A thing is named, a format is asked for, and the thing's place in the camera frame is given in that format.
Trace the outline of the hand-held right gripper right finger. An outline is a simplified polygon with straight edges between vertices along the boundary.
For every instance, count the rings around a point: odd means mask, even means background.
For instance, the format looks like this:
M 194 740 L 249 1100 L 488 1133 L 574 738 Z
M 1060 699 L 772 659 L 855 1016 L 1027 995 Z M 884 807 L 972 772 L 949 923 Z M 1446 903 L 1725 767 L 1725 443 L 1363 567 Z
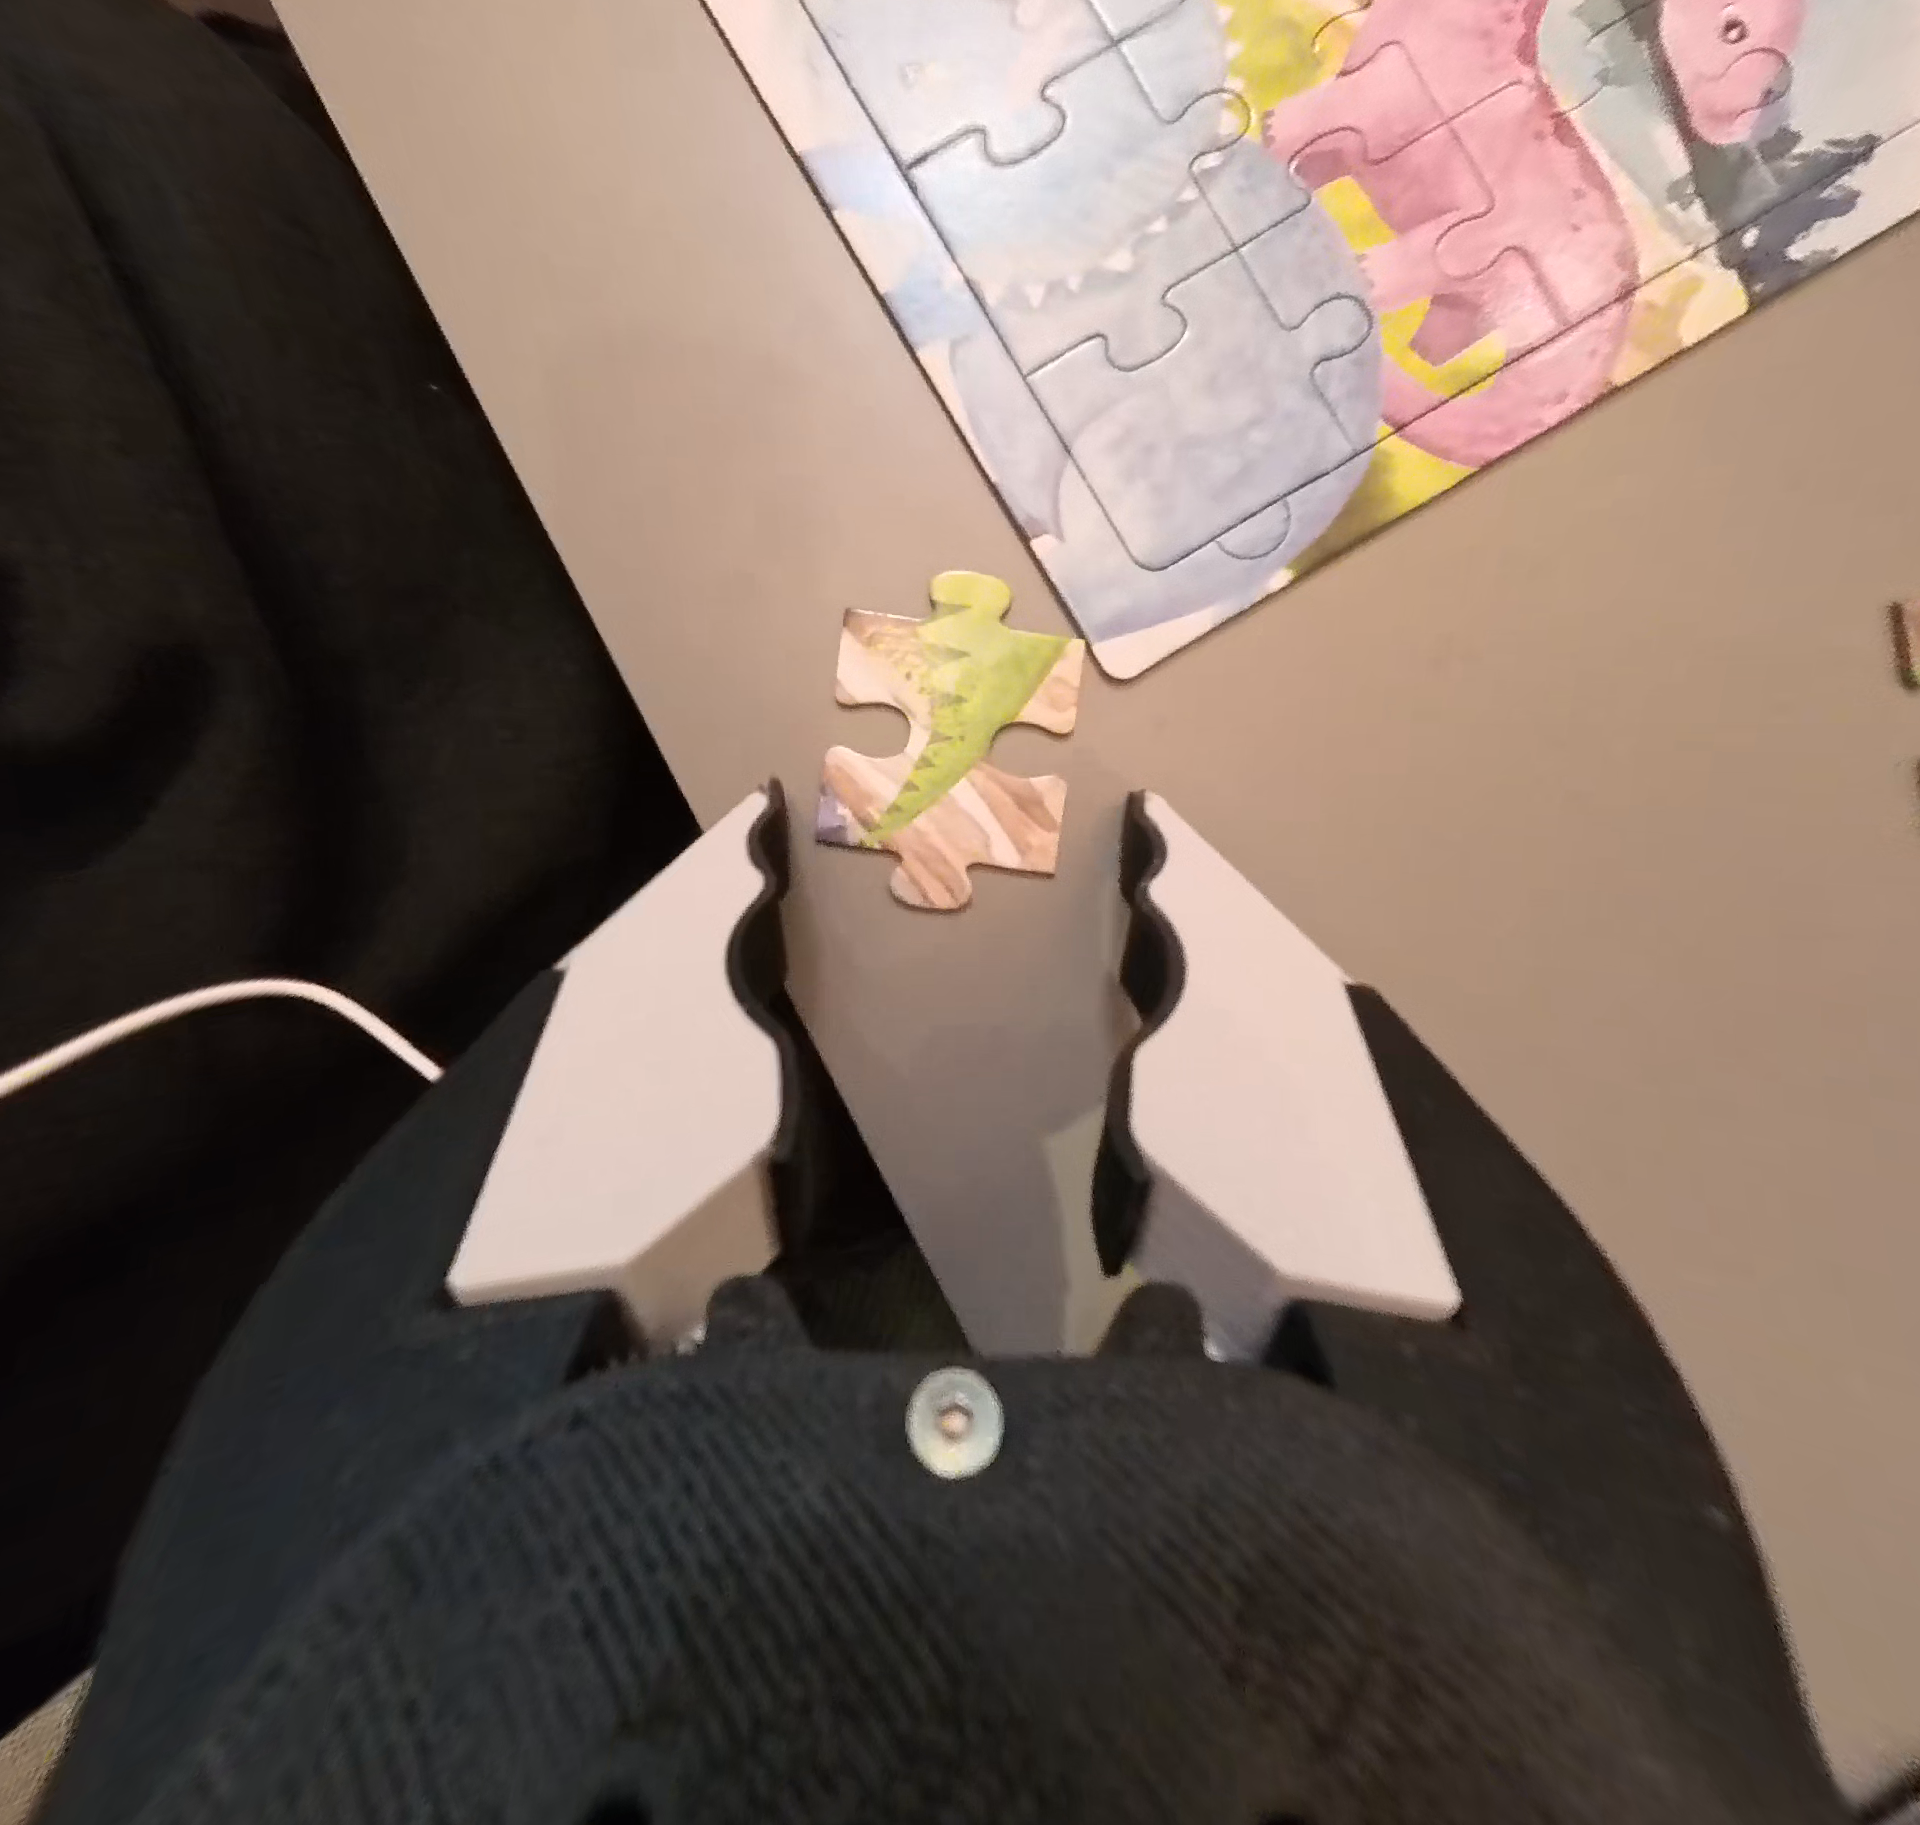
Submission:
M 1159 793 L 1120 816 L 1120 991 L 1091 1231 L 1106 1275 L 1173 1284 L 1212 1357 L 1285 1307 L 1455 1319 L 1460 1288 L 1351 973 Z

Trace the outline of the green tail puzzle piece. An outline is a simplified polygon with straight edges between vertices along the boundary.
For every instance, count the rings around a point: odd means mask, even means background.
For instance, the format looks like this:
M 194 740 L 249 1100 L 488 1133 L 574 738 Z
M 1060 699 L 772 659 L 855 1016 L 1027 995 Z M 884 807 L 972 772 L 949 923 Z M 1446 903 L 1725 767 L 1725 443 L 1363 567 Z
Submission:
M 1006 727 L 1074 733 L 1086 646 L 1006 613 L 1013 585 L 982 569 L 935 569 L 923 615 L 841 613 L 832 699 L 895 707 L 908 727 L 895 752 L 824 752 L 814 832 L 891 855 L 903 908 L 960 910 L 973 870 L 1059 870 L 1068 778 L 1006 775 L 993 745 Z

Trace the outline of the person's black clothing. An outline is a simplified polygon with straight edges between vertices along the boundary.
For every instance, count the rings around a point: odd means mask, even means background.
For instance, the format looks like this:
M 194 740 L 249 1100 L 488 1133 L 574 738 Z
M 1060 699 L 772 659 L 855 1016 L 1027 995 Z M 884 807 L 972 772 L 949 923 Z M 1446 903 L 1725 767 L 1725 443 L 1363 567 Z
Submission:
M 0 0 L 3 1065 L 308 977 L 427 1054 L 694 832 L 292 46 Z M 168 1443 L 418 1080 L 299 999 L 3 1100 L 0 1698 L 99 1642 Z

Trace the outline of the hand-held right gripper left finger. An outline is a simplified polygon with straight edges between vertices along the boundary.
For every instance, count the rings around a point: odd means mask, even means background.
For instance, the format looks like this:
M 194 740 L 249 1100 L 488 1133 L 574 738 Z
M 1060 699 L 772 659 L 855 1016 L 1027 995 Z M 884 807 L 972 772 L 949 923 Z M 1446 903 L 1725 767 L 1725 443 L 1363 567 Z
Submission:
M 460 1307 L 614 1297 L 683 1351 L 781 1251 L 801 1054 L 779 1021 L 789 799 L 753 788 L 556 964 L 533 1056 L 445 1268 Z

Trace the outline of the dinosaur puzzle board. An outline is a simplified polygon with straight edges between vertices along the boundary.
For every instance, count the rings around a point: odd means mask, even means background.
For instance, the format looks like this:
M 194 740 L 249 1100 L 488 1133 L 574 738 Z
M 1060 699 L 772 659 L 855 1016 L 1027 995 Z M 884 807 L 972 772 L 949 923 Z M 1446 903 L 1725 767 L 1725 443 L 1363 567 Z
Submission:
M 1106 677 L 1915 217 L 1915 0 L 698 0 Z

